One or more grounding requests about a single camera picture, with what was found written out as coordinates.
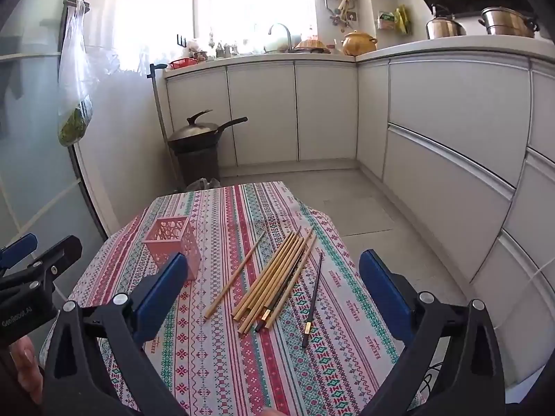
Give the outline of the person's left hand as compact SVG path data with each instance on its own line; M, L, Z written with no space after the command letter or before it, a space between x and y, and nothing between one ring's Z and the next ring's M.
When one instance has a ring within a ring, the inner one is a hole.
M25 335L9 347L18 374L18 382L29 393L33 402L42 402L43 376L36 351L29 336Z

